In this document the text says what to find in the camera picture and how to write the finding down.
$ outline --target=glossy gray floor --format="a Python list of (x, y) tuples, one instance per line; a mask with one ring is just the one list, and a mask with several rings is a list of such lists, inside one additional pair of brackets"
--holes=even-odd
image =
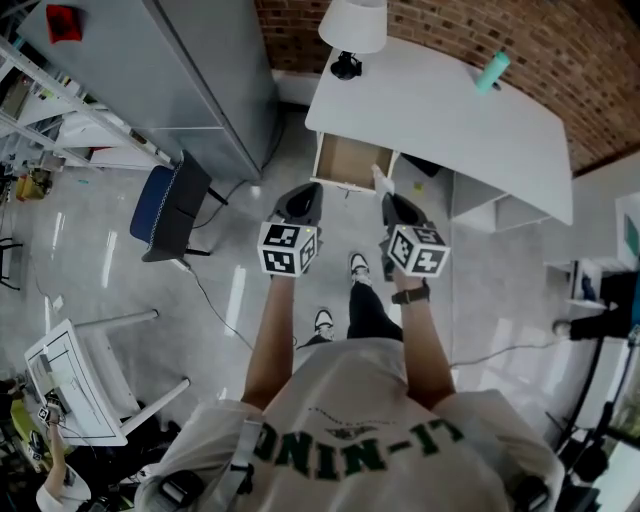
[[(269, 277), (262, 274), (256, 241), (275, 200), (306, 183), (315, 156), (315, 136), (304, 117), (290, 114), (287, 129), (265, 179), (245, 184), (209, 225), (194, 231), (193, 248), (211, 257), (189, 262), (213, 305), (252, 344)], [(147, 174), (65, 172), (42, 201), (12, 202), (2, 232), (25, 243), (12, 272), (22, 291), (0, 287), (0, 370), (24, 368), (24, 351), (63, 318), (84, 322), (151, 308), (157, 320), (113, 331), (111, 344), (138, 399), (151, 401), (188, 376), (192, 386), (163, 411), (184, 422), (198, 401), (240, 396), (250, 350), (216, 318), (192, 275), (171, 262), (143, 263), (145, 244), (129, 235), (129, 222)], [(442, 276), (432, 280), (433, 312), (452, 362), (470, 362), (514, 344), (553, 341), (551, 321), (566, 312), (564, 275), (542, 264), (536, 226), (485, 235), (447, 218), (451, 176), (426, 177), (400, 159), (396, 189), (424, 208), (453, 247)], [(234, 183), (216, 183), (227, 193)], [(207, 198), (198, 223), (218, 203)], [(368, 258), (375, 289), (392, 318), (390, 285), (383, 282), (378, 243), (383, 227), (375, 197), (325, 187), (321, 227), (324, 242), (309, 273), (296, 284), (295, 336), (312, 336), (319, 307), (334, 313), (338, 336), (348, 327), (350, 251)], [(64, 298), (57, 313), (47, 299)], [(499, 388), (536, 430), (553, 436), (545, 416), (566, 415), (585, 375), (591, 344), (564, 343), (521, 349), (490, 361), (459, 367), (462, 390)]]

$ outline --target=wristwatch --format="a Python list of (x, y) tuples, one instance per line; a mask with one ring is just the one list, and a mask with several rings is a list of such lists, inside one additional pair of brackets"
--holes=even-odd
[(431, 289), (427, 284), (426, 279), (422, 279), (422, 286), (420, 288), (414, 288), (413, 290), (402, 290), (401, 292), (395, 293), (391, 296), (391, 302), (394, 304), (409, 304), (410, 302), (415, 302), (417, 300), (427, 299), (429, 301), (431, 298)]

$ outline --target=white lamp shade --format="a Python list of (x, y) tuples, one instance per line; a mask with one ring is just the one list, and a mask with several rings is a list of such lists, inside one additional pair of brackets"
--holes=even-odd
[(338, 50), (375, 53), (387, 42), (386, 0), (333, 0), (318, 28)]

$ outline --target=desk drawer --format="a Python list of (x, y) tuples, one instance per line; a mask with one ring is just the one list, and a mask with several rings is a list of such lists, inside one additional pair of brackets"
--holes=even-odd
[(311, 181), (374, 193), (371, 166), (391, 178), (400, 153), (330, 133), (318, 133), (318, 152)]

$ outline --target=lamp base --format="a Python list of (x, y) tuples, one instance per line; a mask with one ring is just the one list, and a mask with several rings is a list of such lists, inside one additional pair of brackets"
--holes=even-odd
[(338, 60), (331, 64), (331, 72), (340, 80), (351, 80), (362, 75), (362, 62), (353, 53), (342, 52)]

